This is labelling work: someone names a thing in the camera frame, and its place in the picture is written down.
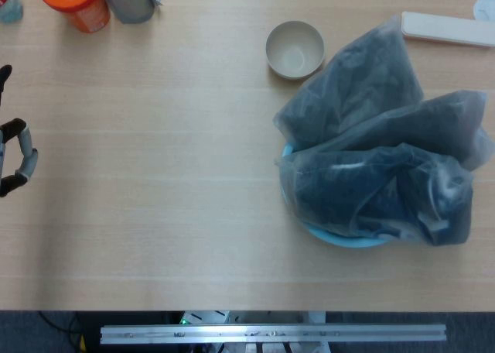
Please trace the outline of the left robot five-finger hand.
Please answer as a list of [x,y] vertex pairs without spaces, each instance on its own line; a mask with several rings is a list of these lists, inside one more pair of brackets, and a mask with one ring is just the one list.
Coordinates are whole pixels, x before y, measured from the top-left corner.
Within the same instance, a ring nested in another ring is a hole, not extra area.
[[20,118],[14,118],[1,125],[1,170],[3,170],[6,144],[14,138],[19,141],[22,162],[12,175],[1,176],[1,197],[6,197],[13,190],[25,185],[31,178],[38,161],[38,150],[32,145],[28,124]]

